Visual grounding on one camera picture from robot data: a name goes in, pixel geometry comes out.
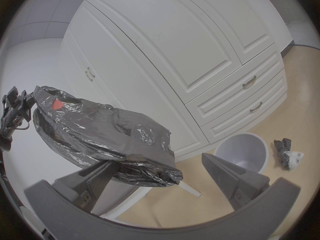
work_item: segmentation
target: white trash can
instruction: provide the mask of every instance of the white trash can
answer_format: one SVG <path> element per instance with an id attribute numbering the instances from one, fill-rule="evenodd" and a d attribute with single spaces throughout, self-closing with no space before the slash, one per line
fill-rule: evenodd
<path id="1" fill-rule="evenodd" d="M 246 132 L 227 138 L 216 148 L 214 155 L 245 169 L 262 173 L 267 166 L 269 150 L 260 136 Z"/>

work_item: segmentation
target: ceiling tile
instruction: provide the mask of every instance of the ceiling tile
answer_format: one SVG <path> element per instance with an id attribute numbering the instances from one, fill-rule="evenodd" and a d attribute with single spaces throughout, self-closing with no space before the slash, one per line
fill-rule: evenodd
<path id="1" fill-rule="evenodd" d="M 47 33 L 45 34 L 46 38 L 63 38 L 64 34 L 67 31 L 69 23 L 63 22 L 50 22 Z"/>
<path id="2" fill-rule="evenodd" d="M 20 26 L 9 33 L 8 48 L 15 46 L 21 42 L 23 27 Z"/>
<path id="3" fill-rule="evenodd" d="M 84 0 L 61 0 L 51 21 L 70 23 L 83 1 Z"/>
<path id="4" fill-rule="evenodd" d="M 36 0 L 26 20 L 26 24 L 49 22 L 60 1 L 61 0 Z"/>
<path id="5" fill-rule="evenodd" d="M 13 20 L 11 21 L 8 31 L 14 30 L 17 27 L 26 24 L 26 20 L 35 1 L 36 0 L 26 0 L 26 2 L 23 3 L 23 5 L 20 7 L 18 12 L 14 16 Z"/>
<path id="6" fill-rule="evenodd" d="M 36 22 L 24 26 L 21 42 L 44 38 L 49 22 Z"/>

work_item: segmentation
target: drawer handle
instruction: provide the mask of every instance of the drawer handle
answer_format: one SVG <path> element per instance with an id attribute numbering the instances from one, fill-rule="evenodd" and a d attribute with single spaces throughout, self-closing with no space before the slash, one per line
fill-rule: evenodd
<path id="1" fill-rule="evenodd" d="M 260 102 L 260 104 L 259 104 L 256 108 L 251 109 L 251 110 L 250 110 L 250 112 L 254 112 L 254 111 L 255 111 L 255 110 L 257 110 L 258 108 L 260 108 L 260 107 L 261 107 L 261 105 L 262 105 L 262 102 Z"/>
<path id="2" fill-rule="evenodd" d="M 87 76 L 87 78 L 89 78 L 90 81 L 93 81 L 90 76 L 88 76 L 88 71 L 85 72 L 85 75 Z"/>
<path id="3" fill-rule="evenodd" d="M 249 84 L 251 84 L 254 80 L 256 80 L 256 78 L 257 78 L 257 76 L 256 76 L 256 75 L 254 75 L 254 76 L 253 76 L 253 78 L 252 78 L 250 81 L 248 81 L 248 82 L 246 82 L 246 83 L 242 84 L 242 86 L 243 86 L 243 87 L 248 86 L 248 85 L 249 85 Z"/>
<path id="4" fill-rule="evenodd" d="M 89 71 L 90 75 L 92 75 L 94 78 L 96 77 L 94 74 L 91 73 L 91 70 L 89 67 L 87 67 L 87 70 Z"/>

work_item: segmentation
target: cabinet handle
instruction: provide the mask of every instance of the cabinet handle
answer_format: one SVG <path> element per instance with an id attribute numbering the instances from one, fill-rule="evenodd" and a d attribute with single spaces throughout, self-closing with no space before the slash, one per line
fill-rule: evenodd
<path id="1" fill-rule="evenodd" d="M 257 76 L 255 75 L 250 81 L 248 81 L 248 82 L 246 82 L 246 83 L 244 83 L 244 84 L 242 84 L 242 86 L 243 87 L 246 87 L 246 86 L 248 86 L 249 84 L 251 84 L 254 80 L 256 80 L 256 78 L 257 78 Z"/>
<path id="2" fill-rule="evenodd" d="M 91 73 L 91 70 L 89 67 L 87 67 L 87 70 L 89 71 L 90 75 L 92 75 L 94 78 L 96 77 L 94 74 Z"/>
<path id="3" fill-rule="evenodd" d="M 85 75 L 87 76 L 87 78 L 90 79 L 90 81 L 93 81 L 93 80 L 90 78 L 90 76 L 88 76 L 88 71 L 85 72 Z"/>
<path id="4" fill-rule="evenodd" d="M 260 102 L 260 104 L 259 104 L 256 108 L 251 109 L 251 110 L 250 110 L 250 112 L 254 112 L 254 111 L 255 111 L 255 110 L 257 110 L 258 108 L 260 108 L 260 107 L 261 107 L 261 105 L 262 105 L 262 102 Z"/>

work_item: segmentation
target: silver handle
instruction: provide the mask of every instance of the silver handle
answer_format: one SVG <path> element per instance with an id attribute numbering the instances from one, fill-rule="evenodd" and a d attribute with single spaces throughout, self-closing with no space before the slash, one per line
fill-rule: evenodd
<path id="1" fill-rule="evenodd" d="M 88 71 L 85 72 L 85 75 L 87 76 L 87 78 L 90 79 L 90 81 L 93 81 L 93 80 L 88 76 Z"/>
<path id="2" fill-rule="evenodd" d="M 250 112 L 254 112 L 254 111 L 255 111 L 255 110 L 257 110 L 258 108 L 260 108 L 260 107 L 261 107 L 261 105 L 262 105 L 262 102 L 260 102 L 260 104 L 259 104 L 256 108 L 251 109 L 251 110 L 250 110 Z"/>
<path id="3" fill-rule="evenodd" d="M 90 75 L 92 75 L 94 78 L 96 77 L 94 74 L 91 73 L 91 70 L 89 67 L 87 67 L 87 70 L 89 71 Z"/>
<path id="4" fill-rule="evenodd" d="M 248 86 L 248 85 L 251 84 L 254 80 L 256 80 L 256 78 L 257 78 L 257 76 L 255 75 L 250 81 L 244 83 L 242 86 L 243 86 L 243 87 Z"/>

